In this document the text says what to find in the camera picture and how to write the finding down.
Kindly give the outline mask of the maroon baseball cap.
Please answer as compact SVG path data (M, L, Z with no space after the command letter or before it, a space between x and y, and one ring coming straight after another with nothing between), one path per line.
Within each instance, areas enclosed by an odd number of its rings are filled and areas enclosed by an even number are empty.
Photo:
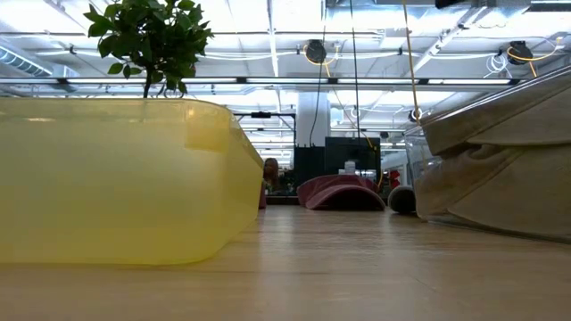
M356 175L315 177L297 188L298 202L308 210L384 210L377 185Z

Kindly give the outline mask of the grey-blue baseball cap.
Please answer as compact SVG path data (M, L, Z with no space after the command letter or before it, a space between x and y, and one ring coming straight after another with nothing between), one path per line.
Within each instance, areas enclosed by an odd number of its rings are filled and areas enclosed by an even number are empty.
M402 215L416 214L416 195L411 186L400 185L388 195L388 207Z

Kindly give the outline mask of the person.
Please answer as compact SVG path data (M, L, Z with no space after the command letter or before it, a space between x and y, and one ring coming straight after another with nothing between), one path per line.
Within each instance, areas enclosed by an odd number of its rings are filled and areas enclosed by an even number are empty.
M263 179L272 191L279 189L279 166L275 158L267 158L264 161Z

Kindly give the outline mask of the black computer case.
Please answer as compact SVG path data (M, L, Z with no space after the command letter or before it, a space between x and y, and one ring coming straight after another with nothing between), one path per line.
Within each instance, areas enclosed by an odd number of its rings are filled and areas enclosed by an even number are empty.
M325 138L324 146L294 148L294 182L301 185L315 177L337 175L346 161L355 163L358 176L370 177L377 183L381 176L379 138Z

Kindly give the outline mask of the long white light bar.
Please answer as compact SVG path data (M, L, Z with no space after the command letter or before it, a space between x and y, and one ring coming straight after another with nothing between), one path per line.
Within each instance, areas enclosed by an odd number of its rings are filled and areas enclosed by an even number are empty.
M411 78L184 78L191 85L411 85ZM417 85L507 86L523 82L519 78L416 78ZM0 78L0 85L144 85L144 78Z

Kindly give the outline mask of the yellow translucent plastic bin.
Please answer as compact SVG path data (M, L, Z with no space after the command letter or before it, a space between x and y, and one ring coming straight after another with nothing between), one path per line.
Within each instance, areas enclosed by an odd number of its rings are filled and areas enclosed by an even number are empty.
M256 219L262 166L215 103L0 98L0 263L208 259Z

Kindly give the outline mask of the green plant in black pot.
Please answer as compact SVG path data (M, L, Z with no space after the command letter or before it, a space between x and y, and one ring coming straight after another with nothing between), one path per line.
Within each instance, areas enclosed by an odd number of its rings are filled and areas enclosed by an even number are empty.
M100 56L117 60L110 75L145 74L144 98L158 83L186 95L184 80L196 76L196 64L214 38L194 0L114 0L102 13L91 4L84 16Z

